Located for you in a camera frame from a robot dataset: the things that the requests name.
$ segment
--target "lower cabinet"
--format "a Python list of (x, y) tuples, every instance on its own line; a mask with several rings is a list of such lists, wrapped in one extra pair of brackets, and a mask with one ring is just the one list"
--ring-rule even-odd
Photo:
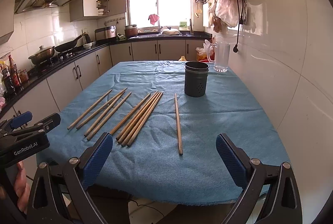
[(60, 111), (82, 91), (79, 71), (74, 62), (49, 76), (47, 82)]
[(185, 40), (158, 40), (159, 60), (176, 60), (185, 56)]
[(137, 41), (132, 43), (133, 60), (159, 60), (157, 40)]
[(41, 119), (59, 112), (46, 80), (27, 92), (13, 107), (17, 115), (26, 111), (32, 113), (32, 120), (28, 122), (28, 126), (33, 126)]
[(186, 40), (186, 60), (196, 61), (197, 47), (203, 47), (204, 40)]
[(113, 66), (122, 61), (133, 61), (131, 43), (110, 45)]
[(98, 66), (95, 52), (92, 52), (75, 61), (76, 70), (79, 74), (79, 81), (84, 90), (97, 78), (99, 78)]
[(112, 68), (110, 48), (107, 46), (102, 49), (99, 49), (95, 51), (95, 55), (96, 55), (99, 75), (101, 76), (106, 71)]

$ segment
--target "table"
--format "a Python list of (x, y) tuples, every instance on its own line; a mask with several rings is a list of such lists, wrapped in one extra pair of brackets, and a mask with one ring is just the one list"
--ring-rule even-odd
[[(178, 61), (117, 64), (60, 113), (61, 124), (48, 133), (51, 145), (37, 155), (37, 162), (52, 159), (63, 163), (70, 157), (80, 156), (147, 93), (156, 90), (164, 91), (164, 95), (132, 146), (121, 147), (116, 143), (115, 137), (122, 128), (114, 134), (114, 147), (96, 184), (137, 197), (178, 204), (210, 205), (234, 201), (242, 189), (234, 184), (216, 151), (215, 139), (222, 132), (250, 158), (256, 157), (269, 165), (289, 161), (266, 113), (231, 70), (218, 73), (210, 65), (206, 94), (200, 98), (184, 93), (184, 74), (184, 62)], [(132, 95), (90, 141), (83, 134), (94, 120), (80, 130), (67, 130), (110, 88), (113, 91), (97, 107), (125, 87), (128, 90), (123, 97), (130, 91)], [(178, 95), (183, 156), (178, 154), (174, 93)]]

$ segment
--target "metal pan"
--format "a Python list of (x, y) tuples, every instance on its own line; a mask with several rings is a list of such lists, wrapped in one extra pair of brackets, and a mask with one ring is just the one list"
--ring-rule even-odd
[(76, 44), (78, 43), (78, 40), (82, 37), (82, 35), (78, 36), (75, 40), (69, 41), (67, 43), (58, 45), (55, 47), (55, 50), (59, 53), (61, 52), (65, 52), (67, 50), (70, 50), (72, 48), (74, 48), (76, 46)]

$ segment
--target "white bowl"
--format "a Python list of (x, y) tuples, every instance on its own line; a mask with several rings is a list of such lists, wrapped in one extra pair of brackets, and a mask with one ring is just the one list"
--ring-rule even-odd
[(83, 48), (84, 48), (84, 49), (89, 49), (92, 45), (93, 45), (92, 43), (84, 44), (84, 45), (83, 45)]

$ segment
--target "chopstick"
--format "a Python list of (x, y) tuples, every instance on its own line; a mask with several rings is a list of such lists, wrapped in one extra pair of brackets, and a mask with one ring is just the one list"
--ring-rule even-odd
[(144, 106), (133, 116), (133, 118), (126, 124), (120, 134), (116, 137), (118, 143), (121, 144), (124, 139), (127, 137), (127, 134), (132, 129), (133, 125), (140, 119), (141, 115), (146, 111), (146, 109), (150, 106), (150, 104), (155, 100), (156, 96), (158, 96), (158, 91), (156, 91), (151, 98), (144, 104)]
[(183, 144), (182, 144), (182, 141), (181, 141), (179, 110), (178, 110), (177, 94), (176, 94), (176, 93), (174, 94), (174, 105), (176, 106), (176, 121), (177, 121), (178, 152), (179, 152), (179, 155), (183, 155)]
[(132, 116), (132, 114), (147, 100), (147, 98), (151, 95), (151, 93), (149, 93), (145, 98), (143, 98), (141, 100), (140, 103), (138, 103), (122, 120), (121, 122), (119, 122), (111, 131), (110, 134), (113, 135), (122, 125), (125, 121), (128, 120), (128, 118), (130, 116)]
[(145, 116), (142, 116), (141, 119), (139, 120), (138, 124), (133, 128), (135, 130), (134, 134), (132, 135), (132, 137), (130, 138), (129, 142), (127, 143), (127, 146), (131, 146), (134, 139), (136, 138), (136, 136), (139, 134), (142, 126), (144, 125), (144, 123), (147, 121), (148, 117), (150, 116), (150, 114), (153, 112), (155, 106), (157, 105), (157, 103), (159, 102), (159, 100), (161, 99), (163, 93), (160, 92), (159, 96), (154, 100), (154, 103), (151, 105), (151, 107), (146, 111)]
[(126, 99), (132, 94), (132, 92), (128, 93), (124, 99), (117, 104), (114, 109), (106, 115), (104, 119), (95, 127), (95, 129), (87, 136), (87, 140), (91, 140), (91, 138), (98, 132), (98, 130), (106, 123), (106, 121), (117, 111), (117, 109), (126, 101)]
[(84, 111), (81, 116), (79, 116), (70, 126), (67, 127), (67, 130), (71, 130), (84, 116), (86, 116), (89, 111), (91, 111), (101, 100), (104, 99), (104, 97), (106, 95), (108, 95), (110, 92), (112, 91), (109, 90), (108, 92), (106, 92), (103, 96), (101, 96), (101, 98), (99, 98), (91, 107), (89, 107), (86, 111)]
[(119, 98), (124, 94), (121, 93), (119, 96), (117, 96), (117, 98), (103, 111), (103, 113), (94, 121), (94, 123), (89, 127), (89, 129), (84, 133), (84, 136), (86, 137), (87, 135), (89, 135), (89, 133), (91, 132), (92, 129), (94, 129), (94, 127), (97, 125), (97, 123), (99, 123), (99, 121), (106, 115), (107, 112), (109, 112), (109, 110), (114, 106), (114, 104), (119, 100)]
[(117, 98), (120, 94), (123, 94), (125, 92), (125, 90), (127, 90), (127, 88), (123, 89), (121, 92), (119, 92), (115, 96), (113, 96), (109, 101), (107, 101), (105, 104), (103, 104), (99, 109), (97, 109), (88, 118), (86, 118), (83, 122), (81, 122), (76, 127), (76, 129), (80, 129), (82, 126), (84, 126), (88, 121), (90, 121), (94, 116), (96, 116), (97, 113), (99, 113), (103, 108), (105, 108), (108, 104), (110, 104), (115, 98)]

